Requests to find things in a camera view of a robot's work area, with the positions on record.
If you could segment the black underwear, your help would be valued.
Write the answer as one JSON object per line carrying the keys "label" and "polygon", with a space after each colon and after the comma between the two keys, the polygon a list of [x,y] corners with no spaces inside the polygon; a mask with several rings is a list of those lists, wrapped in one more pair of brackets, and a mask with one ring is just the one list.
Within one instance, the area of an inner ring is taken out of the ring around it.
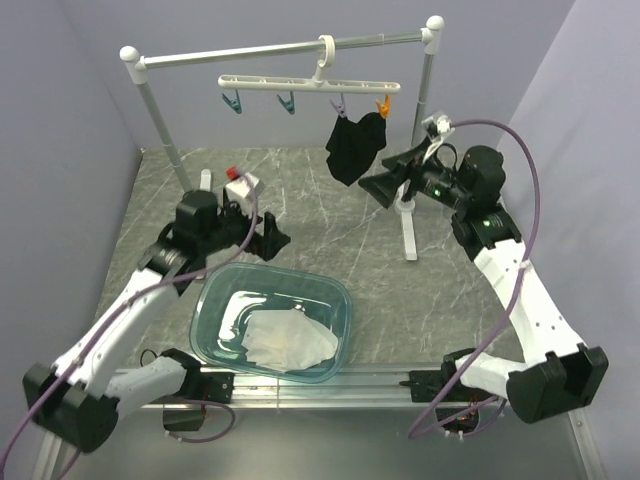
{"label": "black underwear", "polygon": [[363,176],[387,146],[386,127],[387,120],[378,112],[367,113],[358,122],[338,117],[325,146],[331,176],[346,186]]}

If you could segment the orange clothespin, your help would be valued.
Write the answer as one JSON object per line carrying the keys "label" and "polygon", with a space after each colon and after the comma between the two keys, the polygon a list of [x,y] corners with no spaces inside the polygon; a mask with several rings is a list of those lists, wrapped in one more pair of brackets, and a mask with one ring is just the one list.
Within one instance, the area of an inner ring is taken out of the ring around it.
{"label": "orange clothespin", "polygon": [[382,119],[387,119],[391,109],[391,97],[386,95],[383,100],[375,100],[378,114]]}

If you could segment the purple clothespin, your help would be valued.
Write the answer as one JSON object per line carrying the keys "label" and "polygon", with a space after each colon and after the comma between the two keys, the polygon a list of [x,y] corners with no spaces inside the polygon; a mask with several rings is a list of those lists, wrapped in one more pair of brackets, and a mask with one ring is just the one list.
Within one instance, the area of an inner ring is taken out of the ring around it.
{"label": "purple clothespin", "polygon": [[346,118],[347,117],[345,98],[344,98],[343,94],[340,95],[340,101],[339,102],[334,102],[333,100],[329,100],[329,103],[332,106],[332,108],[335,110],[335,112],[336,112],[336,114],[338,115],[339,118]]}

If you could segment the white plastic clip hanger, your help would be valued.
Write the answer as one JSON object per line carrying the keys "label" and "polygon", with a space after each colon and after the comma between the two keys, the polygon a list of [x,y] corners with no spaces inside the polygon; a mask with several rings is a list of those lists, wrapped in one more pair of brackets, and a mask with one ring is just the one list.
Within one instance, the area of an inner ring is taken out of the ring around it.
{"label": "white plastic clip hanger", "polygon": [[401,91],[397,82],[328,79],[326,71],[335,61],[336,42],[331,35],[320,35],[318,39],[324,49],[311,78],[229,74],[218,77],[218,86],[223,89],[306,93],[395,95]]}

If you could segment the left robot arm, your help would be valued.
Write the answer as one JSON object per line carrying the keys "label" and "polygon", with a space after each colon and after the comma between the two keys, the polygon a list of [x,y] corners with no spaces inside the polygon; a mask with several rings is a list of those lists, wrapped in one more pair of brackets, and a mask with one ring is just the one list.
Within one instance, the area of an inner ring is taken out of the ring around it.
{"label": "left robot arm", "polygon": [[198,277],[211,272],[209,256],[235,247],[268,261],[288,245],[271,212],[261,213],[259,192],[244,203],[228,194],[192,190],[174,219],[144,252],[125,289],[91,329],[52,365],[36,363],[22,385],[28,420],[82,453],[97,450],[118,421],[164,396],[195,399],[199,364],[170,350],[122,379],[115,372],[147,327]]}

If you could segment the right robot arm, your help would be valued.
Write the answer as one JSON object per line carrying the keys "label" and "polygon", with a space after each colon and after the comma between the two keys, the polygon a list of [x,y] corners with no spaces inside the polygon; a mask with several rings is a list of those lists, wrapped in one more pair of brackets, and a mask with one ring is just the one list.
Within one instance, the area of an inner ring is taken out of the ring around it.
{"label": "right robot arm", "polygon": [[609,360],[590,347],[561,314],[530,261],[524,240],[501,203],[506,181],[504,157],[473,146],[454,168],[438,158],[430,140],[383,160],[385,172],[363,177],[359,186],[388,208],[401,185],[452,209],[454,237],[493,288],[506,323],[518,338],[523,359],[487,354],[484,346],[444,357],[441,388],[455,400],[473,390],[507,401],[517,417],[532,424],[589,406]]}

